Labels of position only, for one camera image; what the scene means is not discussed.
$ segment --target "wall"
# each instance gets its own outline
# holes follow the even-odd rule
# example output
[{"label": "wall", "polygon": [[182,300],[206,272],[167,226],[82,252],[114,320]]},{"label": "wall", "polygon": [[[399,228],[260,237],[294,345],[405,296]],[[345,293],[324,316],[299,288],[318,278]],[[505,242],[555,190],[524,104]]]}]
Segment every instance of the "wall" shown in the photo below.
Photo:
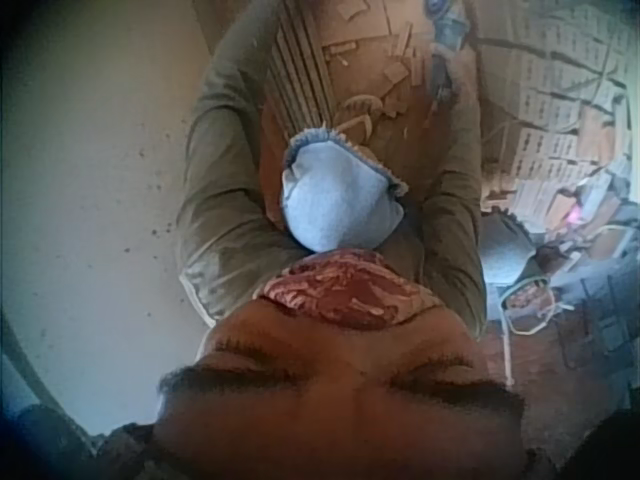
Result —
[{"label": "wall", "polygon": [[205,332],[173,226],[207,61],[187,0],[46,2],[3,58],[3,309],[90,433],[152,421]]}]

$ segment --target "oven mitt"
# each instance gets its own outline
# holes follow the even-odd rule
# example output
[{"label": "oven mitt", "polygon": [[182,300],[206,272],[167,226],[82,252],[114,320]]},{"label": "oven mitt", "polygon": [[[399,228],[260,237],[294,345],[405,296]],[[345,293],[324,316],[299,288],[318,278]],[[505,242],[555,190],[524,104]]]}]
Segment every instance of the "oven mitt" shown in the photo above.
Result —
[{"label": "oven mitt", "polygon": [[285,155],[282,210],[291,234],[316,253],[375,249],[404,216],[407,186],[343,135],[310,129]]}]

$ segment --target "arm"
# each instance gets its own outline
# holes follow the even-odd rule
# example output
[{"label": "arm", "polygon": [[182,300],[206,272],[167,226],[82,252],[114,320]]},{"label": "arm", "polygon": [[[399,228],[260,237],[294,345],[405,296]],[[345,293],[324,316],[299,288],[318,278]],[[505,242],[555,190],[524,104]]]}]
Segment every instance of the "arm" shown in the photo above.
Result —
[{"label": "arm", "polygon": [[425,283],[479,336],[486,288],[477,251],[482,146],[475,56],[463,51],[449,57],[448,65],[457,102],[449,151],[423,205]]},{"label": "arm", "polygon": [[178,268],[209,323],[304,256],[266,218],[258,176],[264,83],[280,5],[253,0],[222,39],[189,132]]}]

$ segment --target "bandana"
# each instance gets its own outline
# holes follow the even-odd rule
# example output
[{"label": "bandana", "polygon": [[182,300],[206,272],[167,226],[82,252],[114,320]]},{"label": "bandana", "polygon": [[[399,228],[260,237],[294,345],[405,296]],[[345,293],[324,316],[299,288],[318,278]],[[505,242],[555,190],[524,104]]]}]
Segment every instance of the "bandana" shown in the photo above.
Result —
[{"label": "bandana", "polygon": [[336,250],[305,258],[256,296],[357,330],[399,325],[443,306],[431,290],[402,278],[380,254],[367,250]]}]

